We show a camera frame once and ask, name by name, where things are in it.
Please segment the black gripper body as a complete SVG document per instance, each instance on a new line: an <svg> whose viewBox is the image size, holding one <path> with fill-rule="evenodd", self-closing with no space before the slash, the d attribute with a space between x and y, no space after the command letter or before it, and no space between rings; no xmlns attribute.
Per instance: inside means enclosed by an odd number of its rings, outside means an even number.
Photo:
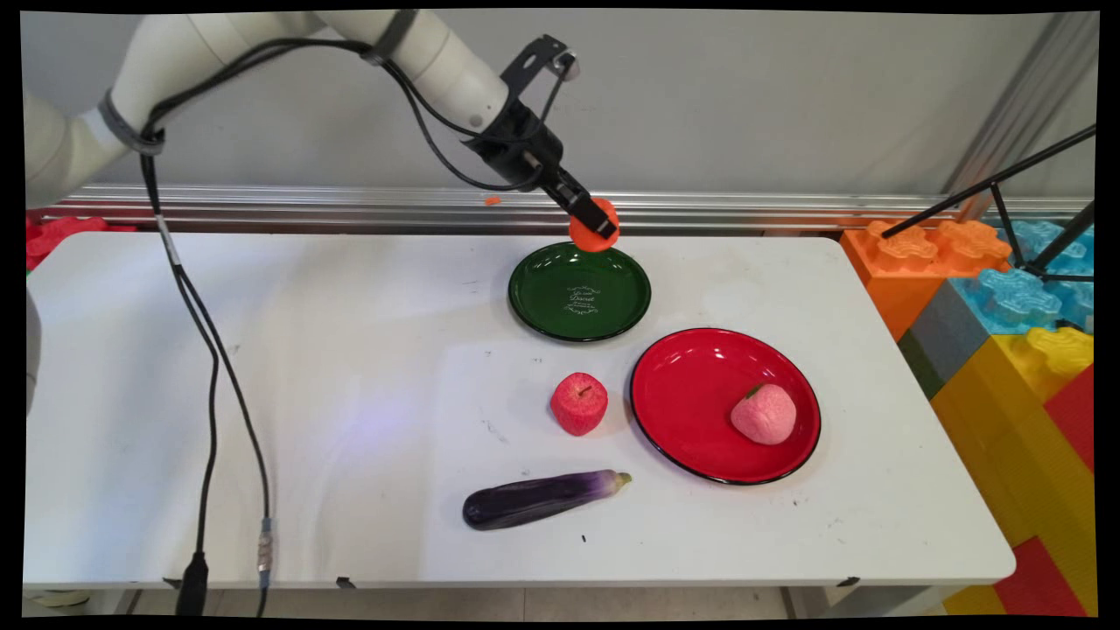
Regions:
<svg viewBox="0 0 1120 630"><path fill-rule="evenodd" d="M556 187L564 145L535 112L517 100L492 120L479 138L465 141L505 185L493 189L531 192Z"/></svg>

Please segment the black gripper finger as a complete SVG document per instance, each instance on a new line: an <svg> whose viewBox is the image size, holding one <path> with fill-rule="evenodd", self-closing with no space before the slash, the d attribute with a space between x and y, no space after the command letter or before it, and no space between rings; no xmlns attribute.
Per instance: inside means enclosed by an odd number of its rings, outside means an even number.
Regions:
<svg viewBox="0 0 1120 630"><path fill-rule="evenodd" d="M617 230L619 220L604 210L591 193L572 175L557 166L549 172L549 198L553 200L580 226L588 230Z"/></svg>
<svg viewBox="0 0 1120 630"><path fill-rule="evenodd" d="M592 197L578 185L564 183L541 188L569 215L568 232L573 241L617 240L617 211L609 200Z"/></svg>

